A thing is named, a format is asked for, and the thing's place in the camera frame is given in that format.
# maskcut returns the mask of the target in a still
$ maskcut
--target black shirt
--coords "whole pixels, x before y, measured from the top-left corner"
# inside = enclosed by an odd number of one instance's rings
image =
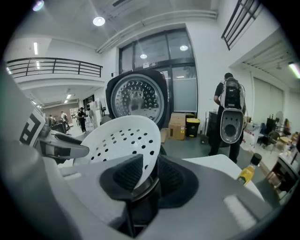
[[[78,113],[78,117],[82,117],[82,116],[84,116],[84,115],[85,115],[85,113],[82,112],[82,111],[80,111],[80,112]]]
[[[220,97],[222,92],[223,92],[223,86],[224,84],[222,84],[221,82],[219,83],[219,85],[217,86],[216,92],[215,92],[215,96]],[[218,116],[221,116],[223,113],[224,107],[219,106],[219,109],[217,111]]]

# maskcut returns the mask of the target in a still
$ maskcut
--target inner lid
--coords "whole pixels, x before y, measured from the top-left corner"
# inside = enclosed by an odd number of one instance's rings
[[[164,96],[160,87],[149,76],[130,74],[114,86],[111,107],[116,118],[140,115],[158,124],[165,108]]]

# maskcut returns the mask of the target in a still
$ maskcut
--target perforated white plate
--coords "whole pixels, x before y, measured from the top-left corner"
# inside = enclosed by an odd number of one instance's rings
[[[137,188],[154,168],[160,150],[160,132],[156,123],[147,117],[124,116],[96,128],[81,145],[89,147],[90,152],[77,158],[76,165],[143,154],[143,173]]]

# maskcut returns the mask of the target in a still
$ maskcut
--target large window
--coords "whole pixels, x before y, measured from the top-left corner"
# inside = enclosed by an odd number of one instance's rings
[[[132,45],[122,51],[122,72],[125,73],[132,69]]]
[[[167,36],[171,52],[171,59],[193,57],[187,32],[171,32]]]
[[[197,114],[195,59],[185,29],[154,34],[120,49],[120,74],[141,69],[154,69],[165,75],[169,116],[172,112]]]
[[[135,44],[135,67],[168,60],[168,47],[165,35],[154,36]]]

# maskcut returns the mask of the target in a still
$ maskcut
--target black bottle cap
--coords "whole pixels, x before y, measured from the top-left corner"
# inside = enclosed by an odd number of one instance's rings
[[[255,153],[251,159],[251,163],[254,165],[258,165],[262,159],[262,156],[258,153]]]

